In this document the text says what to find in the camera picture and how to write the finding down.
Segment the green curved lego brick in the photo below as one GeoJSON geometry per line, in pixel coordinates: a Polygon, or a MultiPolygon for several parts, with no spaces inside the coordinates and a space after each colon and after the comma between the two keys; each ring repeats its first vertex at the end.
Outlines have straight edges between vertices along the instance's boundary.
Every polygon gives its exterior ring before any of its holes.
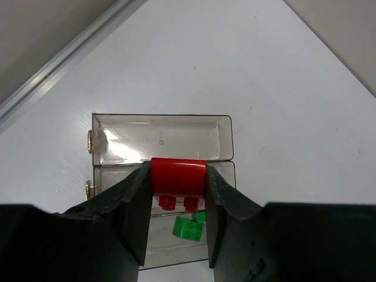
{"type": "Polygon", "coordinates": [[[191,214],[191,219],[177,216],[172,234],[178,238],[200,242],[204,232],[205,212],[191,214]]]}

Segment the red curved lego brick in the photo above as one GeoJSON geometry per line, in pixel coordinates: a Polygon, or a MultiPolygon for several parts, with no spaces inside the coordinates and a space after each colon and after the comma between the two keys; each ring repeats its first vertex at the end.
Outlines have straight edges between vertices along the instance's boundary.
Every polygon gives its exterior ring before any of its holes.
{"type": "Polygon", "coordinates": [[[205,160],[154,157],[150,173],[159,206],[174,211],[177,204],[182,204],[187,212],[199,211],[206,190],[206,168],[205,160]]]}

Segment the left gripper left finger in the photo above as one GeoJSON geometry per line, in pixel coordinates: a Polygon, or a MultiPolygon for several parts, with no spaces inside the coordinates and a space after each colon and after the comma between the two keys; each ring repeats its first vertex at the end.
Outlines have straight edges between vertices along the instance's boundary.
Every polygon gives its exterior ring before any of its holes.
{"type": "Polygon", "coordinates": [[[1,206],[2,281],[136,281],[145,263],[151,164],[64,213],[1,206]]]}

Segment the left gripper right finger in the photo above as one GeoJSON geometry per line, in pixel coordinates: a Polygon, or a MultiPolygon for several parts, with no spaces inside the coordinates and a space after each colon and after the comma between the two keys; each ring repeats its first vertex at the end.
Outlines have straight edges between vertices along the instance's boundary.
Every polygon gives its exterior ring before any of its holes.
{"type": "Polygon", "coordinates": [[[209,266],[216,281],[374,281],[375,206],[260,206],[209,166],[209,266]]]}

